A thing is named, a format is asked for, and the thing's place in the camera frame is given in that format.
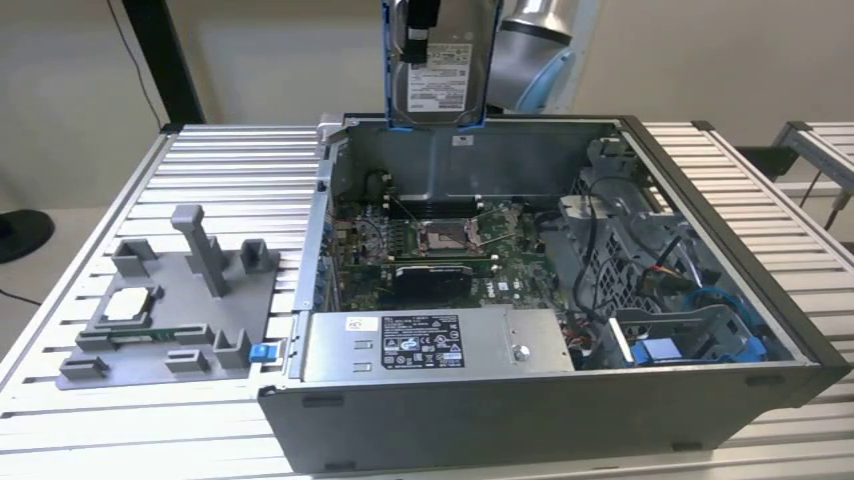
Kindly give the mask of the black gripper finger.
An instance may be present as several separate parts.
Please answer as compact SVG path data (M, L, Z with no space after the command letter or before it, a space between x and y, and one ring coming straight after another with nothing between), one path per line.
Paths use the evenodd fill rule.
M406 2L406 38L402 61L407 64L427 62L430 30L438 25L441 0Z

